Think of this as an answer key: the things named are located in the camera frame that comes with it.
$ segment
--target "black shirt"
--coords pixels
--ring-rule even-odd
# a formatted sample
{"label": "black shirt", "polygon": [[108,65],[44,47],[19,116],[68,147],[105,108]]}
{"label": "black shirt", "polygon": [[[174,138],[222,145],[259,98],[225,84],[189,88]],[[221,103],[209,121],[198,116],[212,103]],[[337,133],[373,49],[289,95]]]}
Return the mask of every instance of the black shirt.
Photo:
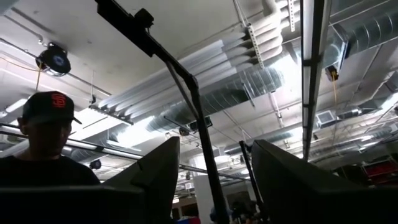
{"label": "black shirt", "polygon": [[23,161],[9,156],[0,159],[0,187],[44,187],[96,185],[90,168],[61,156],[50,161]]}

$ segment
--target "black baseball cap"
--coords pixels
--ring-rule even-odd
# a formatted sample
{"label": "black baseball cap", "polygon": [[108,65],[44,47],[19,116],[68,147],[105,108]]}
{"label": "black baseball cap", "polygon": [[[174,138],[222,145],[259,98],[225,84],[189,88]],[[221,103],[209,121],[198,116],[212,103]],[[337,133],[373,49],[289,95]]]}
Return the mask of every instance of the black baseball cap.
{"label": "black baseball cap", "polygon": [[46,91],[33,94],[25,103],[22,118],[28,123],[40,124],[74,117],[75,104],[67,95],[58,91]]}

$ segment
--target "ceiling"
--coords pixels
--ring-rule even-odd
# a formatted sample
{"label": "ceiling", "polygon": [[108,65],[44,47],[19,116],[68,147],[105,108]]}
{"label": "ceiling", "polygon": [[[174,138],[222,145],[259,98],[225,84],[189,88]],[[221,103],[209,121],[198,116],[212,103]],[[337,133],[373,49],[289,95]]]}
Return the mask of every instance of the ceiling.
{"label": "ceiling", "polygon": [[[140,8],[146,8],[155,18],[150,34],[155,37],[174,57],[181,58],[195,50],[212,43],[222,34],[242,30],[236,8],[230,1],[118,1],[127,11],[134,14]],[[128,41],[115,28],[109,25],[96,13],[96,3],[92,1],[61,1],[61,0],[20,0],[14,7],[21,13],[7,11],[6,15],[19,21],[28,28],[45,37],[45,41],[55,41],[68,50],[68,58],[72,64],[71,73],[91,83],[94,74],[94,85],[117,95],[124,90],[136,86],[164,64],[157,58],[149,58],[134,44]],[[241,1],[246,16],[259,16],[262,4],[259,0]],[[36,36],[0,17],[2,33],[0,38],[12,42],[30,53],[38,55],[44,48],[37,43]],[[284,29],[282,34],[285,42],[294,40],[297,32]],[[24,53],[6,45],[0,45],[0,56],[23,67],[35,69],[34,61]],[[317,111],[346,108],[370,100],[379,87],[398,70],[398,40],[386,42],[361,53],[355,54],[344,61],[340,77],[336,81],[336,98],[333,84],[323,73],[320,83]],[[285,83],[274,93],[265,94],[252,102],[246,101],[227,108],[210,116],[213,123],[208,128],[214,149],[221,151],[240,140],[262,138],[281,128],[300,123],[302,120],[301,102],[301,71],[300,67],[290,68],[284,74]],[[5,108],[18,99],[27,97],[35,91],[37,72],[27,71],[5,60],[0,60],[0,107]],[[80,111],[90,104],[91,87],[75,79],[65,76],[54,78],[42,75],[39,91],[60,90],[71,96]],[[107,96],[93,90],[98,101]],[[279,109],[281,123],[276,116]],[[1,119],[2,123],[10,123],[21,113],[15,110]],[[314,147],[327,147],[336,144],[354,134],[364,133],[368,126],[386,119],[394,119],[392,113],[372,113],[357,119],[350,119],[336,128],[334,125],[325,129],[315,130],[320,139]],[[106,144],[109,135],[125,130],[127,125],[121,122],[108,123],[105,128],[97,129],[95,134],[87,134],[80,139],[97,144]],[[79,132],[88,132],[82,127]],[[170,130],[134,146],[123,149],[127,152],[145,155],[164,142],[167,135],[179,136],[178,130]],[[286,142],[273,142],[282,149],[292,153],[300,152],[302,139],[297,136],[286,139]],[[198,133],[181,137],[181,163],[189,164],[189,159],[201,153]],[[218,164],[219,169],[228,174],[239,174],[242,167],[239,155],[231,156],[230,163]],[[96,171],[102,180],[117,174],[133,161],[113,156],[102,157],[103,167]],[[184,182],[186,171],[182,171],[180,181]]]}

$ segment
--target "orange logo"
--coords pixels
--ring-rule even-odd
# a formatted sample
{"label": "orange logo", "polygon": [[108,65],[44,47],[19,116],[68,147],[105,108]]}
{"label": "orange logo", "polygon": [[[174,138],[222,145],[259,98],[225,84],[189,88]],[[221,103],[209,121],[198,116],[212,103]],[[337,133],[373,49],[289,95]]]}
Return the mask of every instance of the orange logo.
{"label": "orange logo", "polygon": [[66,99],[63,94],[54,93],[52,96],[52,106],[55,108],[64,108],[66,105]]}

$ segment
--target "man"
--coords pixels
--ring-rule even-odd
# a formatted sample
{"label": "man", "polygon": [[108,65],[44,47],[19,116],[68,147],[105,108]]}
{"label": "man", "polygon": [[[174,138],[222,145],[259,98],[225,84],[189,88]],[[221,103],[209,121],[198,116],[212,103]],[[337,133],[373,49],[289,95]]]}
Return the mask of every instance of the man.
{"label": "man", "polygon": [[29,138],[29,148],[18,156],[0,159],[0,187],[100,183],[91,169],[61,156],[72,121],[80,123],[74,110],[72,99],[57,91],[36,93],[27,100],[18,123]]}

